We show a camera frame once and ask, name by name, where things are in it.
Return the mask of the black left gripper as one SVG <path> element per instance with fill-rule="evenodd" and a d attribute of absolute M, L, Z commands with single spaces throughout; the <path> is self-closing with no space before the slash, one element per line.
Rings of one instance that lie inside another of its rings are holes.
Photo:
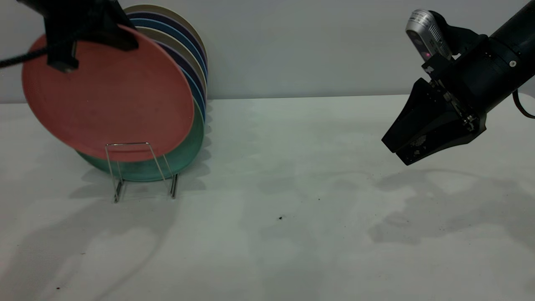
<path fill-rule="evenodd" d="M 79 67 L 78 40 L 122 51 L 139 48 L 134 25 L 117 0 L 20 0 L 42 15 L 46 36 L 46 64 L 69 74 Z"/>

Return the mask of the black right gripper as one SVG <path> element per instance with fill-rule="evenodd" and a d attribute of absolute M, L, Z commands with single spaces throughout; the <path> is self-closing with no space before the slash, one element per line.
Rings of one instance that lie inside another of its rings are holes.
<path fill-rule="evenodd" d="M 489 37 L 476 38 L 455 60 L 436 54 L 422 68 L 455 97 L 465 114 L 477 117 L 488 114 L 520 85 L 518 53 Z M 487 129 L 486 121 L 461 120 L 440 90 L 420 78 L 382 142 L 408 166 L 472 142 Z"/>

